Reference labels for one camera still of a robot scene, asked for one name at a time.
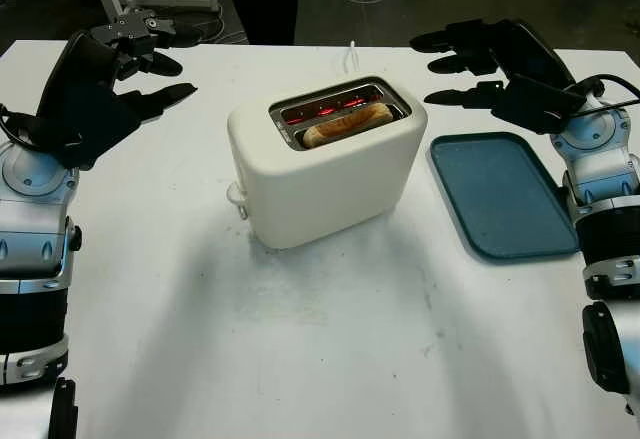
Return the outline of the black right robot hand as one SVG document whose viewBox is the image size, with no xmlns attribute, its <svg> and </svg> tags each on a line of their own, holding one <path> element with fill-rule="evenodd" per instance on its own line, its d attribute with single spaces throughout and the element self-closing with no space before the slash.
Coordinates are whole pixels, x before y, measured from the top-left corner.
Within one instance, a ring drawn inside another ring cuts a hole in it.
<svg viewBox="0 0 640 439">
<path fill-rule="evenodd" d="M 428 64 L 428 69 L 437 74 L 469 72 L 484 76 L 500 70 L 509 79 L 524 76 L 557 89 L 576 83 L 555 51 L 520 20 L 451 23 L 442 30 L 418 35 L 409 44 L 420 53 L 443 55 Z"/>
</svg>

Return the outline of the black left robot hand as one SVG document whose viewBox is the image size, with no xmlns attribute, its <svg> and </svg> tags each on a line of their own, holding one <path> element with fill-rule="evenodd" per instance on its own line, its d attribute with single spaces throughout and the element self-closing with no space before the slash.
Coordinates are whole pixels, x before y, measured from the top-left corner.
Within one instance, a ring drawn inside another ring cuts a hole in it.
<svg viewBox="0 0 640 439">
<path fill-rule="evenodd" d="M 150 94 L 117 94 L 114 85 L 137 73 L 176 77 L 180 63 L 161 51 L 197 45 L 194 26 L 136 9 L 69 38 L 43 91 L 31 141 L 44 150 L 107 147 L 159 118 L 196 91 L 188 83 Z"/>
</svg>

